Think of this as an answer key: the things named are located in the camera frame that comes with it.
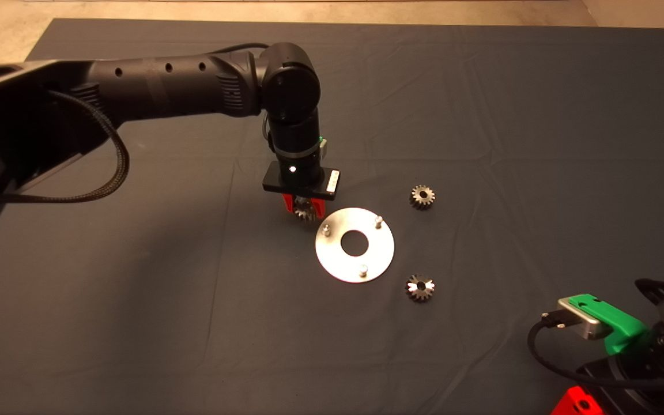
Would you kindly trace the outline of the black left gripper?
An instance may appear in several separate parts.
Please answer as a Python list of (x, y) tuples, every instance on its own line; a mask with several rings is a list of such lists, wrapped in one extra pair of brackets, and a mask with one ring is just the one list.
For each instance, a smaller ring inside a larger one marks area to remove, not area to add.
[(314, 199), (316, 218), (325, 217), (325, 201), (337, 197), (340, 171), (321, 165), (321, 150), (301, 158), (276, 155), (263, 177), (264, 191), (282, 194), (285, 210), (294, 213), (296, 197)]

